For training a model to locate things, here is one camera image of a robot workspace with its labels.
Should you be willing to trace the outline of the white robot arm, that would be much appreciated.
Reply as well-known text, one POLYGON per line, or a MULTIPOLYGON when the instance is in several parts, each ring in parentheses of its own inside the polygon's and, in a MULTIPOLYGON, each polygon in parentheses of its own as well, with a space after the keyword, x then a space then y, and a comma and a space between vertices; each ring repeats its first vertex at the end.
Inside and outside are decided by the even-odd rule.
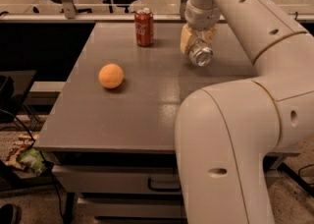
POLYGON ((313 133, 312 35, 272 0, 188 0, 187 23, 226 19, 254 78, 189 95, 175 125, 188 224, 275 224, 263 173, 266 154, 313 133))

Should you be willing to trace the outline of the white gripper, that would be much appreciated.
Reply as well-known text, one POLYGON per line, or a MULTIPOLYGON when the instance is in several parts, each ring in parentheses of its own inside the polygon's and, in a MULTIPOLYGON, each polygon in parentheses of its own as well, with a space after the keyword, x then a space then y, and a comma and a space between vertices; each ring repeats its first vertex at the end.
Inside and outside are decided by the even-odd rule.
POLYGON ((191 45, 197 39, 195 29, 199 31, 205 30, 203 33, 203 40, 208 45, 211 45, 217 31, 217 28, 214 27, 214 25, 220 20, 220 10, 217 7, 200 9, 188 0, 186 2, 184 16, 187 24, 182 28, 181 53, 186 55, 191 45))

